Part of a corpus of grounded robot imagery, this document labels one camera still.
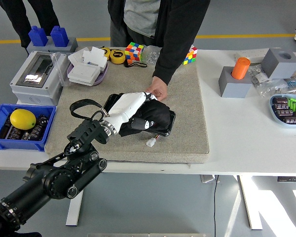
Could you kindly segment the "person's left hand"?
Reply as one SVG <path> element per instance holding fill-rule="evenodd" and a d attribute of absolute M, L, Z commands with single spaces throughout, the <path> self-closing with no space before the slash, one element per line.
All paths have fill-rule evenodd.
<path fill-rule="evenodd" d="M 146 89 L 146 92 L 153 94 L 158 101 L 163 101 L 168 96 L 167 84 L 159 77 L 153 76 L 152 82 Z"/>

